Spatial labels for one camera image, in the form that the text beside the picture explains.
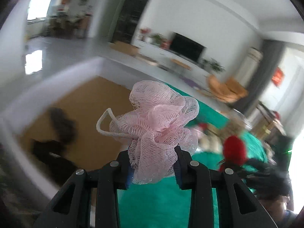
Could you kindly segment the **green satin tablecloth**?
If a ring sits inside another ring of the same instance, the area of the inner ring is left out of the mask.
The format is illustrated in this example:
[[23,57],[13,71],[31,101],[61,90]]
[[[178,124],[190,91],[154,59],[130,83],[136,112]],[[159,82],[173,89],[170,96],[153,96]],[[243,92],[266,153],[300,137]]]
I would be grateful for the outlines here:
[[[173,89],[182,96],[189,96],[180,90]],[[186,128],[194,130],[200,121],[223,127],[228,119],[199,102],[199,113]],[[206,150],[198,139],[198,146],[192,158],[208,168],[219,169],[223,159],[222,144],[215,142],[214,151]],[[186,227],[188,225],[190,196],[188,190],[179,189],[174,175],[163,178],[157,183],[135,184],[122,192],[119,198],[122,227]]]

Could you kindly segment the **red flower vase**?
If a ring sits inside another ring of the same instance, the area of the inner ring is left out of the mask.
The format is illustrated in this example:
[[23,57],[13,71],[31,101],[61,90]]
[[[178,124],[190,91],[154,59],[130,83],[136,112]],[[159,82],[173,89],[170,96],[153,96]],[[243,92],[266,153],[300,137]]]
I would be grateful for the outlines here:
[[145,41],[145,38],[151,33],[151,29],[148,27],[141,28],[139,33],[140,33],[140,40]]

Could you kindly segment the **white standing air conditioner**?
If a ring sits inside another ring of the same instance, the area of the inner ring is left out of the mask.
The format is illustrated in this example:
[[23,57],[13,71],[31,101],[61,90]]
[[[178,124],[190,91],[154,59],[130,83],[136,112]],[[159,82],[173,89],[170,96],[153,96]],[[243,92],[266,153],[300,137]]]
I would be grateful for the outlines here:
[[263,58],[263,53],[256,48],[251,47],[248,50],[242,64],[234,74],[234,79],[244,88],[246,88],[256,72],[260,61]]

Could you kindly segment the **black furry soft toy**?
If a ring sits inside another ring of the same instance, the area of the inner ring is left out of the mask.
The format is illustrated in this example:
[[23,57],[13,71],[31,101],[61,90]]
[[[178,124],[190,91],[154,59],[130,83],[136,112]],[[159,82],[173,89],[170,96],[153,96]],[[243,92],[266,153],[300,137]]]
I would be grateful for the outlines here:
[[70,120],[63,109],[51,107],[48,110],[51,126],[56,132],[58,141],[67,145],[76,139],[76,124]]

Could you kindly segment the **red wall banner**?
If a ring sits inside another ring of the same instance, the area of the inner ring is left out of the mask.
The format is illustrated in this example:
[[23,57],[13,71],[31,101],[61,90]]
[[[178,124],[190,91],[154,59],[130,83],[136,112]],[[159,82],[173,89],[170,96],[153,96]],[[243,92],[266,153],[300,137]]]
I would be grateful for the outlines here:
[[282,84],[283,79],[284,79],[284,72],[280,67],[277,67],[272,77],[272,83],[276,87],[279,87]]

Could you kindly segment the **white tv cabinet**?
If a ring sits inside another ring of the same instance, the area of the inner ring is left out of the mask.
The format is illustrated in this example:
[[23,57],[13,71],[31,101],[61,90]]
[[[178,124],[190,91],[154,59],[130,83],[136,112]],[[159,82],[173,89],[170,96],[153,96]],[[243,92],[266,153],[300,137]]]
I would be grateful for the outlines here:
[[[140,40],[133,40],[131,44],[139,48],[140,54],[153,58],[160,65],[166,67],[170,72],[175,73],[180,77],[191,79],[203,89],[208,88],[207,78],[210,74],[204,69],[197,66],[196,64],[192,63],[191,61],[183,59],[182,57],[177,56],[176,54],[173,54],[170,51],[156,47],[152,44]],[[177,59],[185,63],[186,65],[190,66],[192,70],[183,70],[181,67],[176,66],[174,63],[172,63],[171,58]]]

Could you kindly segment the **white storage box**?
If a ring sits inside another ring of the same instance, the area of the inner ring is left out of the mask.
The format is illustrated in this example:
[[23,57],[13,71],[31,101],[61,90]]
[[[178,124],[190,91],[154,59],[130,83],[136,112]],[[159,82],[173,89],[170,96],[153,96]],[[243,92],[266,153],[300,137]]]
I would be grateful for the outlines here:
[[17,186],[29,199],[41,205],[57,193],[58,187],[31,162],[17,142],[17,136],[47,111],[58,137],[64,142],[75,139],[75,121],[69,120],[61,109],[51,108],[51,104],[95,77],[104,77],[127,88],[141,80],[157,80],[152,70],[140,70],[133,62],[128,65],[127,62],[95,57],[47,77],[1,111],[1,142],[9,153],[9,166]]

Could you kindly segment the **pink mesh bath pouf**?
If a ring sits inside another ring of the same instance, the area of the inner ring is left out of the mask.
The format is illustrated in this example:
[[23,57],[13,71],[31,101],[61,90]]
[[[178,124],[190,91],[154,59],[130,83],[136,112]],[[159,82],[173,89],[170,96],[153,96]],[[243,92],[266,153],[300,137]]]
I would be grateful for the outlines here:
[[124,141],[135,184],[151,184],[174,174],[175,147],[194,154],[198,135],[186,128],[197,117],[198,101],[157,81],[140,81],[129,95],[133,110],[115,116],[106,109],[96,123],[98,133]]

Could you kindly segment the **orange lounge chair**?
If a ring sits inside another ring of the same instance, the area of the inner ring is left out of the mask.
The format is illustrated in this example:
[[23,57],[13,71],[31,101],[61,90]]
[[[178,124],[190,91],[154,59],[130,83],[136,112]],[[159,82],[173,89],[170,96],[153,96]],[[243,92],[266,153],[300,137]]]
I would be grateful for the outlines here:
[[248,95],[247,89],[233,77],[230,77],[226,82],[220,82],[215,75],[210,75],[207,78],[207,84],[211,94],[227,104],[235,103]]

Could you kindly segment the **green potted plant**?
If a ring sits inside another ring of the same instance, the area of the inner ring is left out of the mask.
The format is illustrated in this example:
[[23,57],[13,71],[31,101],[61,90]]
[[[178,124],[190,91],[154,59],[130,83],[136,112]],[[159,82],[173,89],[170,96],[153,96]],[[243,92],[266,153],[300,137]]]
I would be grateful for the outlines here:
[[225,71],[225,68],[215,59],[203,59],[202,61],[203,68],[205,71],[214,74],[214,73],[222,73]]

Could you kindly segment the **cardboard box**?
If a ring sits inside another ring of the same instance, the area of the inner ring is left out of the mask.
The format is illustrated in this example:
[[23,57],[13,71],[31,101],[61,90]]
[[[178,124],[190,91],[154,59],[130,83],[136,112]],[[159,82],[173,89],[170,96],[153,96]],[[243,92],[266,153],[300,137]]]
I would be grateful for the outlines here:
[[115,51],[122,52],[132,57],[135,57],[139,53],[138,47],[121,41],[111,43],[110,47]]

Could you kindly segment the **black flat television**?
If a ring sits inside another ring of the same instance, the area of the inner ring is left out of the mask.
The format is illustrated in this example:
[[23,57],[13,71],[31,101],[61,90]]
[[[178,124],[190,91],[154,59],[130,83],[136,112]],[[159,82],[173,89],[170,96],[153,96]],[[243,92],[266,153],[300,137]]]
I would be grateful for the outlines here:
[[205,51],[205,47],[175,32],[169,45],[169,51],[190,61],[198,62]]

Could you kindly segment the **red plush toy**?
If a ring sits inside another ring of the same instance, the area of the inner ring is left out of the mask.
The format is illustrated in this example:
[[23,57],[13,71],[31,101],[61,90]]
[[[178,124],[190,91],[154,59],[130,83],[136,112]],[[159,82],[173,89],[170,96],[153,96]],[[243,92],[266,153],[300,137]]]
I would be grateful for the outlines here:
[[223,143],[223,159],[219,162],[219,171],[227,168],[238,170],[247,161],[247,150],[244,142],[237,136],[228,137]]

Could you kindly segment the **small wooden side table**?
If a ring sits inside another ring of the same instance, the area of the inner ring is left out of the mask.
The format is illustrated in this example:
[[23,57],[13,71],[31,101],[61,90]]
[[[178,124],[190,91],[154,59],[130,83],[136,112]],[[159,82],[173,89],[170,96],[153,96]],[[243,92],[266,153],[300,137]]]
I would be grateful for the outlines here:
[[189,71],[192,70],[192,68],[190,66],[186,65],[185,63],[183,63],[177,59],[171,58],[171,62],[174,63],[176,66],[181,67],[183,70],[189,70]]

